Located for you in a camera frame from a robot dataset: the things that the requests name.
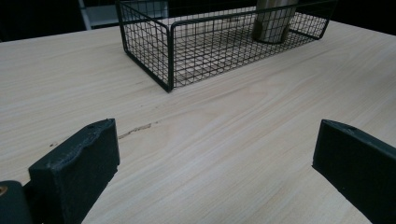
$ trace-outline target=wood grain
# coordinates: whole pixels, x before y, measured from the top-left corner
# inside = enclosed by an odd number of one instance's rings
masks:
[[[0,43],[0,179],[115,118],[121,164],[84,223],[369,223],[312,167],[333,119],[396,146],[396,37],[323,39],[165,93],[117,27]]]

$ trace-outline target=wooden table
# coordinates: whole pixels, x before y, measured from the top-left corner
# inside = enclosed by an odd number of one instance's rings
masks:
[[[118,27],[0,44],[1,180],[27,183],[106,118],[121,165],[84,223],[369,223],[312,157],[322,119],[396,146],[396,36],[331,22],[319,41],[171,93]]]

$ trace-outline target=metal mesh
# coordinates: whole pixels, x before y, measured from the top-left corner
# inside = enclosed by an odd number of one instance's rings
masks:
[[[118,3],[120,28],[128,55],[171,91],[321,38],[336,1],[265,10],[241,7],[174,18],[161,3]],[[271,24],[268,38],[281,37],[281,42],[253,40],[259,17],[269,18],[261,21]],[[289,31],[282,32],[286,24]]]

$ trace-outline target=wire basket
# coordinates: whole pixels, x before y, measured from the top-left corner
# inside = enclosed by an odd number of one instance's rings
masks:
[[[255,1],[117,0],[124,50],[169,92],[321,39],[337,2],[257,9]],[[258,18],[280,42],[255,40]],[[288,29],[275,32],[280,27]]]

